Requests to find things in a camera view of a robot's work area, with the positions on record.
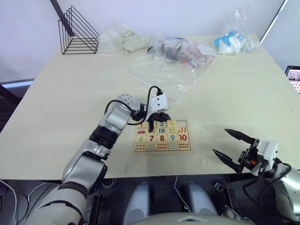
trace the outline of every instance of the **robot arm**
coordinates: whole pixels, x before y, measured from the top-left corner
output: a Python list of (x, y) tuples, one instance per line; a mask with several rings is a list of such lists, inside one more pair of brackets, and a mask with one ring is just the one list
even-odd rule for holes
[(149, 98), (147, 105), (138, 99), (122, 94), (113, 100), (112, 107), (85, 140), (66, 166), (62, 184), (53, 189), (27, 219), (27, 225), (79, 225), (87, 208), (87, 196), (95, 192), (106, 174), (107, 160), (111, 148), (131, 117), (135, 121), (148, 121), (153, 129), (154, 120), (166, 121), (170, 117), (163, 113), (168, 109), (166, 96), (157, 88), (157, 96)]
[[(278, 143), (260, 142), (232, 129), (225, 129), (225, 131), (236, 139), (249, 143), (250, 147), (241, 153), (239, 164), (234, 163), (230, 157), (220, 151), (213, 149), (214, 153), (237, 173), (241, 173), (246, 167), (254, 176), (264, 177), (275, 189), (276, 204), (282, 218), (300, 221), (300, 170), (291, 168), (277, 158)], [(260, 207), (262, 195), (266, 190), (268, 189), (265, 188), (259, 194), (259, 203), (256, 204)]]

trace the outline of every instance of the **wooden number puzzle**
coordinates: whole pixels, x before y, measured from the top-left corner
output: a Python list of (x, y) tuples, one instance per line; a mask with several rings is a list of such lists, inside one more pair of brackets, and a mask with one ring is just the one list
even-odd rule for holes
[(187, 150), (191, 150), (191, 144), (186, 120), (155, 121), (151, 133), (148, 122), (136, 125), (135, 152)]

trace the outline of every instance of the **beige tabletop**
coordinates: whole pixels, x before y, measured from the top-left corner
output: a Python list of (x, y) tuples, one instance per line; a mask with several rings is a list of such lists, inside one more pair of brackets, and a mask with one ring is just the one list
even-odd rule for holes
[[(209, 44), (215, 36), (186, 38)], [(59, 180), (110, 100), (127, 93), (146, 102), (148, 87), (125, 73), (144, 54), (57, 51), (0, 134), (0, 179)], [(233, 173), (211, 149), (237, 161), (248, 145), (224, 128), (277, 141), (278, 158), (300, 168), (300, 98), (263, 47), (218, 56), (182, 102), (169, 101), (168, 114), (188, 120), (192, 151), (135, 153), (134, 127), (127, 126), (106, 161), (107, 178)]]

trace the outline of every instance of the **plastic bag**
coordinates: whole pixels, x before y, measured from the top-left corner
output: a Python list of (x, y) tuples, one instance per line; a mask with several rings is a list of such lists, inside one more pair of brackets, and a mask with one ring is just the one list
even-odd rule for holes
[(155, 37), (148, 54), (126, 71), (136, 80), (157, 85), (174, 100), (193, 86), (217, 55), (210, 46), (175, 37)]
[(101, 53), (127, 54), (148, 47), (149, 42), (126, 25), (114, 25), (100, 35), (99, 45)]
[(247, 53), (260, 46), (245, 29), (246, 13), (242, 9), (233, 10), (225, 19), (223, 35), (214, 40), (220, 54)]

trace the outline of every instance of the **number 10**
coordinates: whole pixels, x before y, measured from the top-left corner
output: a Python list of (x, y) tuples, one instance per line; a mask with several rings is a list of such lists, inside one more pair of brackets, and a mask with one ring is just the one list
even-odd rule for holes
[(180, 138), (181, 141), (182, 140), (184, 140), (184, 141), (187, 140), (187, 136), (186, 135), (179, 135), (179, 138)]

